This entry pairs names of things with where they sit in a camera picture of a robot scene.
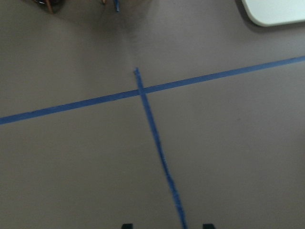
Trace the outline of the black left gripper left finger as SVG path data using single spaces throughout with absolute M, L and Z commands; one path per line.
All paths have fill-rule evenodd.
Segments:
M 132 229 L 132 223 L 122 224 L 121 229 Z

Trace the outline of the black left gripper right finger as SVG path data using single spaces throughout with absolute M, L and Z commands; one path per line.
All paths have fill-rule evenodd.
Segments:
M 203 224 L 203 229 L 216 229 L 216 227 L 212 223 L 206 223 L 206 224 Z

